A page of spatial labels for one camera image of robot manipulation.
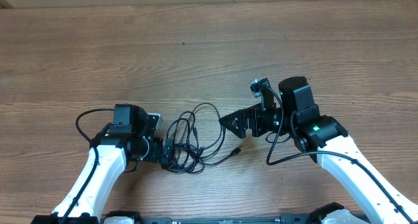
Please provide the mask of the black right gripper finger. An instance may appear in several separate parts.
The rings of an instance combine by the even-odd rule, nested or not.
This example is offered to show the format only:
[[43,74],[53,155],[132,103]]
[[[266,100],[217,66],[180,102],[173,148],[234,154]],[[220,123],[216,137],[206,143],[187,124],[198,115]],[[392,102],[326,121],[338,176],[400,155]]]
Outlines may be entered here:
[[246,138],[246,131],[249,129],[249,119],[244,121],[221,121],[219,119],[219,123],[222,127],[226,128],[226,130],[232,132],[238,138],[244,139]]
[[251,117],[252,112],[253,112],[252,107],[243,108],[233,113],[227,114],[226,116],[221,117],[220,120],[221,121],[233,121],[233,120],[244,121],[244,120],[248,120]]

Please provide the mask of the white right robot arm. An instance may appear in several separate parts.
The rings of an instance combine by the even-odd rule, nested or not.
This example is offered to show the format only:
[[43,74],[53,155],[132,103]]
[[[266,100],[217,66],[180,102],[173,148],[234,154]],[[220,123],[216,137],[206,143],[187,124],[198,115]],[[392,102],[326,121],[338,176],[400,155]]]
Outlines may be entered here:
[[251,130],[254,137],[272,133],[293,140],[299,152],[268,165],[308,156],[333,175],[363,210],[371,223],[416,223],[417,205],[392,186],[365,158],[347,129],[331,116],[322,115],[306,77],[282,80],[274,91],[267,78],[249,85],[259,104],[219,119],[238,138]]

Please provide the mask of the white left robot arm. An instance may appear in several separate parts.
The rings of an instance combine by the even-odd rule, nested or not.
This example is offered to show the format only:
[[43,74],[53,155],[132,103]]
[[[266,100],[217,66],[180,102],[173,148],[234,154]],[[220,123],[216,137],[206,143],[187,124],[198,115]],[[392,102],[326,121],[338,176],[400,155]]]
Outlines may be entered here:
[[67,196],[51,214],[36,215],[33,223],[100,223],[110,192],[129,163],[169,165],[173,145],[154,135],[160,114],[132,104],[116,104],[111,112],[113,121],[88,139],[88,160]]

